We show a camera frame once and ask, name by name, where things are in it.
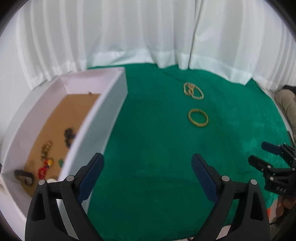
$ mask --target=gold chain bracelet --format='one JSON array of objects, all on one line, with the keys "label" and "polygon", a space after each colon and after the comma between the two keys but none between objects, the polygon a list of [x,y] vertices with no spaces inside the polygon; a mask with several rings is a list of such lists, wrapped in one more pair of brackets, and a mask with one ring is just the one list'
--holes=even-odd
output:
[{"label": "gold chain bracelet", "polygon": [[[194,95],[194,89],[197,89],[200,93],[201,96],[195,96]],[[195,84],[192,84],[192,83],[189,83],[189,82],[186,82],[184,83],[183,85],[183,90],[184,90],[184,94],[185,95],[188,95],[188,96],[191,96],[193,99],[196,99],[196,100],[202,100],[204,98],[204,94],[203,92],[201,91],[201,89],[196,86]],[[204,123],[198,123],[196,121],[194,121],[192,118],[191,118],[191,113],[193,112],[198,112],[198,113],[201,113],[204,117],[205,117],[205,122]],[[195,126],[198,126],[198,127],[205,127],[208,123],[209,123],[209,118],[207,116],[207,114],[203,111],[203,110],[200,110],[200,109],[191,109],[189,112],[188,112],[188,119],[190,120],[190,122],[195,125]]]}]

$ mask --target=gold ring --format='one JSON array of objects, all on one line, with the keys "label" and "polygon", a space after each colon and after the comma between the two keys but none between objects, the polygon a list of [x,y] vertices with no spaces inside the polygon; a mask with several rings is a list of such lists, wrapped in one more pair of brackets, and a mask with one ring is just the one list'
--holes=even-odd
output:
[{"label": "gold ring", "polygon": [[[205,122],[204,123],[198,123],[196,121],[194,121],[192,118],[191,118],[191,113],[193,112],[199,112],[199,113],[202,113],[202,115],[205,117]],[[188,112],[188,119],[190,120],[190,122],[195,125],[195,126],[198,126],[198,127],[205,127],[208,123],[209,123],[209,118],[207,116],[207,114],[200,110],[200,109],[191,109],[189,112]]]}]

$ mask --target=white box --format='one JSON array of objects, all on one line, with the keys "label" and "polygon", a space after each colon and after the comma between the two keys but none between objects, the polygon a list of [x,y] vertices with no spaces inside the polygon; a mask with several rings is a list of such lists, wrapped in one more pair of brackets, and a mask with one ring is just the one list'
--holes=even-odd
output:
[{"label": "white box", "polygon": [[[87,94],[89,91],[100,96],[83,120],[68,151],[59,174],[59,181],[62,181],[68,175],[75,175],[96,152],[104,153],[128,93],[124,68],[70,73],[42,84],[30,93],[7,128],[1,145],[0,182],[19,214],[18,225],[25,225],[31,197],[14,178],[14,170],[24,168],[38,134],[60,101],[67,94]],[[89,200],[82,203],[86,212]],[[64,219],[67,215],[62,202],[59,207],[66,229],[72,235],[70,222]]]}]

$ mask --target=brown cardboard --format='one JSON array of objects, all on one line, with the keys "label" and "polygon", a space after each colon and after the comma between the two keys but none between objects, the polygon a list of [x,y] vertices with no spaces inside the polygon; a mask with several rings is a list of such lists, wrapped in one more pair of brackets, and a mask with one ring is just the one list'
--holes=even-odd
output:
[{"label": "brown cardboard", "polygon": [[41,161],[41,148],[43,144],[48,140],[52,141],[48,158],[53,160],[53,165],[47,170],[45,179],[58,179],[61,170],[58,160],[63,159],[65,161],[69,150],[65,145],[64,131],[67,128],[72,128],[73,133],[76,133],[98,97],[98,94],[67,95],[47,119],[35,140],[24,167],[26,172],[31,172],[34,175],[34,184],[32,186],[22,184],[22,187],[30,196],[33,196],[39,181],[38,169],[43,166]]}]

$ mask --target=person's leg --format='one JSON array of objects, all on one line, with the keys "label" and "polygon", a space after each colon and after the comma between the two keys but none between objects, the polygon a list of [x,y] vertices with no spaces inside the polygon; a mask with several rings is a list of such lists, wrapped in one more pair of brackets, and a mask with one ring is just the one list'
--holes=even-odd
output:
[{"label": "person's leg", "polygon": [[276,103],[288,119],[292,131],[293,137],[296,139],[296,96],[290,90],[280,90],[276,94]]}]

